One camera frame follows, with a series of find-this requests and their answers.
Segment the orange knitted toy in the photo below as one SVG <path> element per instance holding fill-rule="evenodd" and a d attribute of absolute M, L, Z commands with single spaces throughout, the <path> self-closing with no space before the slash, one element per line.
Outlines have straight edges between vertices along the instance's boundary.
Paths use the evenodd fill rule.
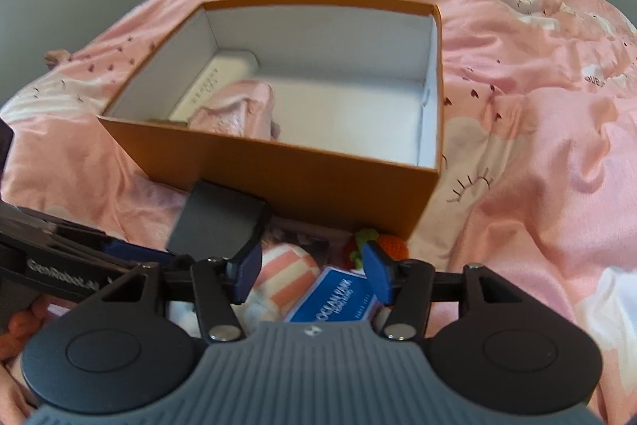
<path fill-rule="evenodd" d="M 48 319 L 49 304 L 72 307 L 74 303 L 40 294 L 27 309 L 14 313 L 7 325 L 8 333 L 0 335 L 0 362 L 15 357 L 26 342 L 34 336 Z"/>
<path fill-rule="evenodd" d="M 362 247 L 370 240 L 375 240 L 395 261 L 409 258 L 409 248 L 403 239 L 392 234 L 378 234 L 374 229 L 361 229 L 348 240 L 343 248 L 347 268 L 362 268 Z"/>

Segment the blue card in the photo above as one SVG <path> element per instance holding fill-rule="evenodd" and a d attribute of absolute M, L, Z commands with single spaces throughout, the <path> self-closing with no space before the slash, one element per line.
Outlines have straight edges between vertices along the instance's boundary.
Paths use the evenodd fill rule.
<path fill-rule="evenodd" d="M 327 267 L 291 309 L 287 322 L 343 322 L 369 319 L 378 300 L 365 276 Z"/>

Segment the pink cloth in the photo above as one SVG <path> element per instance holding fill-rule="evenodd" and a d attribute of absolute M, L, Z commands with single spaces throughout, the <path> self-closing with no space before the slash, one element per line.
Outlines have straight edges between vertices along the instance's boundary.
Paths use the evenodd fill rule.
<path fill-rule="evenodd" d="M 204 1 L 149 0 L 5 105 L 6 200 L 163 246 L 184 195 L 95 114 Z M 637 30 L 604 0 L 423 1 L 444 24 L 445 170 L 412 255 L 486 263 L 587 329 L 605 362 L 590 407 L 622 425 L 637 410 Z M 430 331 L 450 319 L 438 305 Z M 17 425 L 24 404 L 1 387 Z"/>
<path fill-rule="evenodd" d="M 272 87 L 255 80 L 241 80 L 215 92 L 192 115 L 188 128 L 253 139 L 272 138 Z"/>

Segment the screw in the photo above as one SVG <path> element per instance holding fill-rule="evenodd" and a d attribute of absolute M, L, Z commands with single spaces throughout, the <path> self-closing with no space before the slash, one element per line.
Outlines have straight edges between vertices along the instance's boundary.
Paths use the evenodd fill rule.
<path fill-rule="evenodd" d="M 390 324 L 383 332 L 391 340 L 409 340 L 416 335 L 416 329 L 410 324 Z"/>
<path fill-rule="evenodd" d="M 208 335 L 218 342 L 232 342 L 240 338 L 241 330 L 232 324 L 220 324 L 210 328 Z"/>

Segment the bedding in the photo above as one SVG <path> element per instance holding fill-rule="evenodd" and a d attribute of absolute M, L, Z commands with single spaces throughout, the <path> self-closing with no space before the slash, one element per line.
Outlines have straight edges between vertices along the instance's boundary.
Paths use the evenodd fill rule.
<path fill-rule="evenodd" d="M 4 199 L 161 249 L 185 196 L 145 178 L 96 114 L 204 1 L 149 0 L 17 93 L 0 112 L 16 133 Z M 604 0 L 423 1 L 443 17 L 444 171 L 411 255 L 484 263 L 586 329 L 604 356 L 590 408 L 623 425 L 637 411 L 637 29 Z M 454 317 L 436 305 L 428 333 Z M 18 382 L 0 369 L 4 425 L 31 411 Z"/>

